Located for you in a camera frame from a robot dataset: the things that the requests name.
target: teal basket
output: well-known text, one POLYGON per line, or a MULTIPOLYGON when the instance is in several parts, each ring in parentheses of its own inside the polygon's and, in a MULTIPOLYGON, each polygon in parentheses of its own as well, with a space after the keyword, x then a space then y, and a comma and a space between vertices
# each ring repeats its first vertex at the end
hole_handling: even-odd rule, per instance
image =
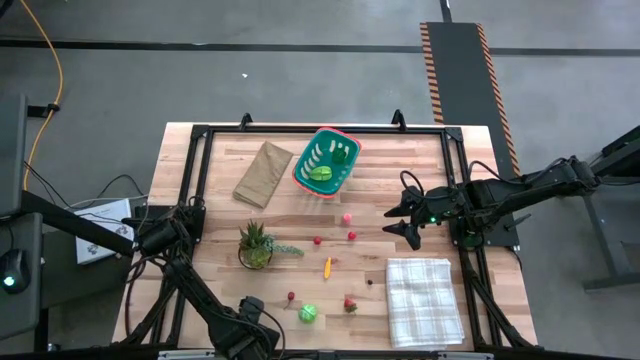
POLYGON ((293 169, 293 180, 302 189, 332 198, 351 174, 360 153, 360 142, 335 129, 318 129, 293 169))

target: green led light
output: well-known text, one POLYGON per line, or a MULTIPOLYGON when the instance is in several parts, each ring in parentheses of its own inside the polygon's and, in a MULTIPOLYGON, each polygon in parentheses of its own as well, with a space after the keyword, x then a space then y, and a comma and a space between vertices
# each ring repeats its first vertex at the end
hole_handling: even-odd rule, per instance
POLYGON ((11 276, 7 276, 6 278, 4 278, 3 282, 7 286, 13 286, 13 284, 16 283, 16 280, 11 276))

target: orange and black hazard stripe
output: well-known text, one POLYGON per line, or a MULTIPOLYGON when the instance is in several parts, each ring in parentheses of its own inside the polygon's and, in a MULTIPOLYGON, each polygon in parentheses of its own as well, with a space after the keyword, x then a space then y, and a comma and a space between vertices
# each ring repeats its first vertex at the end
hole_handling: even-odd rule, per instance
POLYGON ((442 124, 444 123, 444 118, 442 117, 442 103, 440 102, 440 91, 438 89, 438 79, 436 78, 436 64, 433 61, 431 39, 429 39, 429 29, 426 23, 420 24, 420 36, 422 37, 424 62, 427 66, 427 81, 429 81, 429 95, 431 96, 431 107, 433 108, 433 120, 437 124, 442 124))
POLYGON ((480 37, 482 51, 484 52, 484 60, 487 64, 487 70, 489 71, 489 79, 491 80, 491 86, 493 87, 493 94, 496 98, 498 113, 500 114, 500 121, 502 122, 502 129, 504 130, 504 136, 507 140, 507 147, 509 148, 509 156, 511 157, 513 172, 516 174, 516 176, 520 176, 520 166, 518 165, 515 146, 513 145, 513 139, 511 138, 511 128, 509 127, 509 122, 507 121, 507 114, 504 110, 502 95, 500 95, 500 89, 498 88, 498 80, 496 79, 496 72, 493 69, 493 61, 491 60, 491 55, 489 54, 489 45, 487 44, 487 38, 484 35, 484 29, 482 28, 482 25, 476 24, 476 26, 478 27, 478 36, 480 37))

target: gray floor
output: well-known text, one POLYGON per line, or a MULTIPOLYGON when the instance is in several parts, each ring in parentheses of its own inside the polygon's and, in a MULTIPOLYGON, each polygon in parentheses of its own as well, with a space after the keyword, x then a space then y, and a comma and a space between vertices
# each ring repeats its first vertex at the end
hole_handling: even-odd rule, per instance
MULTIPOLYGON (((437 0, 32 0, 55 39, 271 44, 419 45, 418 23, 440 21, 437 0)), ((491 46, 639 48, 633 0, 451 0, 454 21, 484 24, 491 46)), ((0 34, 36 38, 19 6, 0 34)), ((431 123, 421 55, 60 51, 63 111, 34 166, 69 201, 93 197, 120 173, 148 189, 164 124, 239 120, 383 123, 401 108, 431 123)), ((494 59, 524 171, 586 157, 636 126, 640 58, 494 59)), ((48 50, 0 49, 0 91, 51 101, 48 50)), ((33 138, 40 122, 29 121, 33 138)), ((32 190, 42 189, 32 182, 32 190)), ((110 195, 133 190, 122 184, 110 195)), ((527 293, 541 345, 637 358, 640 288, 585 294, 605 267, 581 201, 550 200, 519 228, 527 293)), ((52 311, 53 341, 107 344, 121 289, 52 311)), ((28 349, 30 335, 0 343, 28 349)))

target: wooden tabletop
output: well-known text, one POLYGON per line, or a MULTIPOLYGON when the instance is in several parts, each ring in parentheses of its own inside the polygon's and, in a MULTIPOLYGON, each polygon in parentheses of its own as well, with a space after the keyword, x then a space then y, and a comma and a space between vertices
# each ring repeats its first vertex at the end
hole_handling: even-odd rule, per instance
MULTIPOLYGON (((152 205, 175 205, 189 146, 191 123, 167 124, 149 196, 152 205)), ((462 127, 468 161, 481 160, 495 169, 489 131, 483 126, 462 127)), ((462 285, 457 250, 451 245, 447 226, 427 226, 421 230, 422 248, 412 251, 402 237, 384 233, 384 225, 398 219, 383 214, 398 204, 403 187, 399 173, 412 171, 425 189, 445 185, 440 140, 429 135, 364 135, 356 137, 362 151, 351 176, 334 199, 313 197, 299 189, 291 179, 295 166, 312 134, 231 134, 219 133, 213 141, 205 190, 207 220, 202 242, 194 256, 196 271, 213 293, 227 306, 237 309, 239 301, 251 295, 265 302, 265 310, 275 316, 286 332, 287 349, 390 349, 387 316, 385 269, 388 258, 446 258, 452 264, 452 279, 458 310, 465 328, 462 345, 451 350, 472 349, 471 330, 462 285), (234 200, 231 192, 251 164, 264 141, 270 141, 294 154, 271 201, 258 209, 234 200), (344 213, 353 216, 350 227, 341 225, 344 213), (260 271, 244 269, 237 259, 240 233, 249 219, 265 224, 266 232, 277 243, 294 245, 305 251, 303 257, 275 254, 269 266, 260 271), (357 233, 355 241, 347 233, 357 233), (313 238, 321 236, 320 246, 313 238), (338 261, 331 277, 323 278, 327 257, 338 261), (287 293, 296 298, 287 305, 287 293), (357 314, 343 310, 345 295, 358 304, 357 314), (303 304, 314 304, 319 315, 311 324, 298 320, 303 304)), ((191 196, 199 171, 199 156, 194 166, 191 196)), ((480 167, 473 179, 489 177, 480 167)), ((521 334, 535 343, 531 313, 514 255, 502 248, 486 249, 494 297, 521 334)), ((155 301, 161 274, 147 266, 136 281, 131 299, 131 323, 135 326, 155 301)), ((173 314, 173 304, 168 307, 173 314)), ((489 341, 486 311, 479 307, 485 339, 489 341)), ((114 332, 114 341, 124 338, 124 299, 114 332)), ((167 317, 165 329, 171 319, 167 317)), ((277 329, 263 316, 261 322, 277 329)), ((207 326, 187 304, 180 337, 181 347, 210 348, 207 326)))

